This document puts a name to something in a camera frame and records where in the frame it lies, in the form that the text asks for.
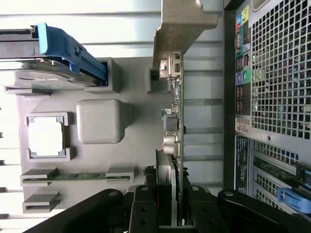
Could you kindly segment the green RAM stick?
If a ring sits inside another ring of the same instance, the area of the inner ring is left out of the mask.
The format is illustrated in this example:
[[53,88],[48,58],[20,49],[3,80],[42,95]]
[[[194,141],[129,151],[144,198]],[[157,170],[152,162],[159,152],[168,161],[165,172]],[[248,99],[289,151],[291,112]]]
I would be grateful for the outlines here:
[[114,180],[130,180],[129,176],[107,176],[106,173],[75,173],[75,174],[53,174],[44,178],[23,178],[23,183],[37,182],[65,182],[65,181],[114,181]]

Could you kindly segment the green expansion card inside case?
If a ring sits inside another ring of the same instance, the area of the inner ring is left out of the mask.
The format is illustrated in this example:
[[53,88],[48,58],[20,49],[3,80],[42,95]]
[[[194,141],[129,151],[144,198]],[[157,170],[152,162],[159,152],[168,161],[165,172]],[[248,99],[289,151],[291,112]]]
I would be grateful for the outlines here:
[[294,162],[294,174],[256,156],[253,157],[253,165],[291,187],[304,186],[311,189],[311,166],[308,164]]

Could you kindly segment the blue case latch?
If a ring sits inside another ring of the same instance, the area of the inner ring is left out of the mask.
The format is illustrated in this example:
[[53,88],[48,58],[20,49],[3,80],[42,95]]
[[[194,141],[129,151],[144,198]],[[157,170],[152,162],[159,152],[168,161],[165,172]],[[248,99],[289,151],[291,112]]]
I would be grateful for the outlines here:
[[290,188],[279,188],[277,190],[277,201],[283,202],[299,213],[311,215],[311,199],[298,194]]

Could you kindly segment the grey printed parts rack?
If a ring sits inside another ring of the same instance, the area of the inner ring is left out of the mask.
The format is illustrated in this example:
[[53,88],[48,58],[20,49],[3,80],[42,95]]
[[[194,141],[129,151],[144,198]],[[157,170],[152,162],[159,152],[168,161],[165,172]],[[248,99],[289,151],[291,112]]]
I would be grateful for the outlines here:
[[[60,203],[56,212],[108,188],[125,192],[129,186],[144,182],[143,169],[156,163],[156,149],[162,146],[162,108],[170,106],[170,94],[148,94],[145,89],[146,72],[152,60],[142,58],[113,59],[116,80],[121,86],[118,93],[92,94],[83,90],[58,90],[45,97],[17,97],[17,112],[11,113],[13,125],[18,127],[19,148],[0,150],[0,159],[9,165],[0,166],[0,216],[21,218],[23,202],[33,194],[58,194]],[[78,139],[76,106],[82,100],[116,99],[123,102],[124,121],[129,121],[125,136],[116,144],[83,144]],[[73,158],[64,162],[28,162],[26,114],[68,114],[65,142],[71,146]],[[51,184],[23,187],[21,174],[37,168],[56,168],[62,174],[103,173],[110,168],[131,169],[129,180],[61,181]]]

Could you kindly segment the silver CPU chip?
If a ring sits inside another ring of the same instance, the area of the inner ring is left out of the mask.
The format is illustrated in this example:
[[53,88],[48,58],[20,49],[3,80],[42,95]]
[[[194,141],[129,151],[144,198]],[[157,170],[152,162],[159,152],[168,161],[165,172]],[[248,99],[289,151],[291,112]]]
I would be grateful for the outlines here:
[[56,117],[34,117],[28,124],[32,157],[59,156],[64,150],[63,124]]

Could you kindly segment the grey perforated PC case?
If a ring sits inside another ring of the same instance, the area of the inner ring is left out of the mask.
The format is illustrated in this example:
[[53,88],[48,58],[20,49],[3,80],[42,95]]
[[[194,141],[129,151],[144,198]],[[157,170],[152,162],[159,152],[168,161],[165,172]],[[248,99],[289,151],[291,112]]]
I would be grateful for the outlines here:
[[224,38],[224,188],[311,222],[276,197],[311,189],[253,165],[311,166],[311,0],[224,0]]

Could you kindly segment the hard disk with blue carrier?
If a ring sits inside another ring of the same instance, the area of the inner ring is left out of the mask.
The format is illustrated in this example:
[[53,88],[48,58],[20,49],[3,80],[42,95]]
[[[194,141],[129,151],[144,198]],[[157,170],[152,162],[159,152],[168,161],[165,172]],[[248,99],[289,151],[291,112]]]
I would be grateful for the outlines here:
[[108,65],[46,23],[0,29],[0,85],[41,90],[108,86]]

